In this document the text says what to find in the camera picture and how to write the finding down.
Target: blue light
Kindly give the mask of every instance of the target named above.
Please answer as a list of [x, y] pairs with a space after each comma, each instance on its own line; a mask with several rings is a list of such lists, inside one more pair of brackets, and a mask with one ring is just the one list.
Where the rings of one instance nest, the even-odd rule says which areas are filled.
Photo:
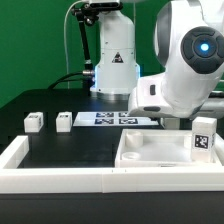
[[98, 66], [95, 67], [95, 88], [97, 88], [97, 76], [98, 76]]
[[209, 45], [208, 44], [202, 44], [201, 45], [201, 50], [202, 51], [208, 51], [209, 50]]

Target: small white block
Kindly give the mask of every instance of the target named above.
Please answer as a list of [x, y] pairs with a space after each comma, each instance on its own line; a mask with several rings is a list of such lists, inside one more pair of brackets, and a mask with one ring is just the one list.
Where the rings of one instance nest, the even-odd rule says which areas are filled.
[[72, 127], [72, 113], [62, 112], [56, 119], [57, 132], [70, 132]]
[[39, 132], [44, 125], [42, 112], [30, 113], [24, 119], [25, 132]]
[[197, 117], [192, 125], [191, 158], [194, 161], [212, 162], [215, 150], [217, 119]]

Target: white box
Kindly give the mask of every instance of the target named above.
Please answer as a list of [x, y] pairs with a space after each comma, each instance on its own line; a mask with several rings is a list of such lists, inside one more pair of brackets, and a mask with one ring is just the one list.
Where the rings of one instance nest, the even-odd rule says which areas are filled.
[[191, 140], [191, 131], [124, 129], [115, 167], [222, 166], [215, 150], [209, 163], [193, 161]]
[[57, 132], [70, 132], [72, 127], [72, 113], [61, 112], [56, 119]]
[[39, 132], [44, 125], [42, 112], [30, 113], [24, 119], [25, 132]]
[[215, 150], [217, 119], [197, 117], [192, 124], [192, 151], [194, 161], [210, 162]]

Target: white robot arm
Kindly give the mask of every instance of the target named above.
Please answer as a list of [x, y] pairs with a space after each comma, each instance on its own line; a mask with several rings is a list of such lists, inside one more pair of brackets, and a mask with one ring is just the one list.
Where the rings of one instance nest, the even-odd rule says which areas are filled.
[[171, 1], [160, 11], [155, 50], [165, 72], [143, 77], [129, 98], [132, 116], [188, 118], [224, 72], [224, 1]]
[[95, 84], [90, 88], [91, 96], [112, 101], [127, 100], [140, 75], [135, 60], [135, 26], [120, 11], [123, 1], [83, 1], [85, 4], [81, 8], [74, 8], [73, 14], [81, 26], [86, 69], [92, 70], [93, 66], [90, 63], [84, 22], [88, 26], [92, 26], [95, 21], [100, 24], [101, 58], [95, 67]]

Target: green wall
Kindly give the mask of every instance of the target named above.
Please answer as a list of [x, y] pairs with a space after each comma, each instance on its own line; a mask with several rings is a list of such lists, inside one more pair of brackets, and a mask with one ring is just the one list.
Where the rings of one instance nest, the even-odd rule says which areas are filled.
[[[0, 107], [28, 89], [47, 88], [66, 74], [64, 17], [72, 0], [0, 1]], [[137, 62], [145, 73], [160, 71], [154, 56], [152, 31], [158, 10], [167, 0], [136, 4]], [[123, 13], [133, 18], [133, 5]], [[93, 62], [99, 60], [98, 27], [87, 28]], [[68, 21], [70, 71], [83, 69], [77, 22]]]

